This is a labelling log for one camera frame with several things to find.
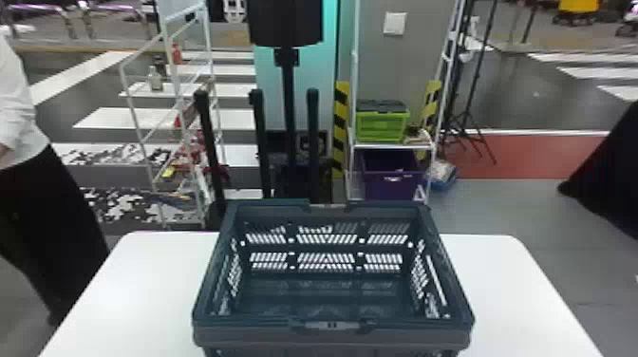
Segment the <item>white table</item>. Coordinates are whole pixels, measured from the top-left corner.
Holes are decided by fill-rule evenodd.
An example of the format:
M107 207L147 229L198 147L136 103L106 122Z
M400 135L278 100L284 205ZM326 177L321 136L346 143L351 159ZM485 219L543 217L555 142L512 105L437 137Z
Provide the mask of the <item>white table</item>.
M517 239L442 235L477 322L461 357L600 357ZM202 357L191 308L213 233L138 232L108 257L42 357Z

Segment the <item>black pants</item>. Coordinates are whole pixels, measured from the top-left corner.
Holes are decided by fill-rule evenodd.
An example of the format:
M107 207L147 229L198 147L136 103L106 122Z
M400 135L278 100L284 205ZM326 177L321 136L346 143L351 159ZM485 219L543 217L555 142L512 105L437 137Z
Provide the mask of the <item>black pants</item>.
M51 314L64 317L108 255L100 226L48 146L0 171L0 254L23 272Z

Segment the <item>red floor mat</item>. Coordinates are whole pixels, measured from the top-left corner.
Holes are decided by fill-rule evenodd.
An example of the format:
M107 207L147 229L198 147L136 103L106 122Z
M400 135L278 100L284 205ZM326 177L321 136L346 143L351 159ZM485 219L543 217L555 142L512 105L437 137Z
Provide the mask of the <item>red floor mat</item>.
M483 157L464 141L449 146L447 158L459 167L463 179L566 179L591 154L604 137L588 136L485 136L497 157L494 165L482 144Z

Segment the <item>bottle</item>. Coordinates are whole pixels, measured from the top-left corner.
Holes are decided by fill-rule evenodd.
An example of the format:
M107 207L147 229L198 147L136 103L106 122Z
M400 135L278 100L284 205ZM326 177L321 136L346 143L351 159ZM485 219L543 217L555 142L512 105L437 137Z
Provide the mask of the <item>bottle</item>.
M179 48L178 44L173 44L173 63L176 65L181 65L181 48Z
M155 69L158 71L159 75L161 75L162 77L168 77L166 73L166 62L164 62L164 59L161 57L161 55L155 55L155 57L153 57L153 66L155 66Z
M161 81L161 75L155 69L155 66L148 67L148 85L154 92L164 90L164 85Z

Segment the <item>black speaker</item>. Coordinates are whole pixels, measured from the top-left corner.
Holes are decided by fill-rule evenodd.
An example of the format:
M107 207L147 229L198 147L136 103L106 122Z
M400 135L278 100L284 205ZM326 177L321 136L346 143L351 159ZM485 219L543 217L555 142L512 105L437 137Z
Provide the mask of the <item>black speaker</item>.
M248 0L251 42L302 47L323 41L323 0Z

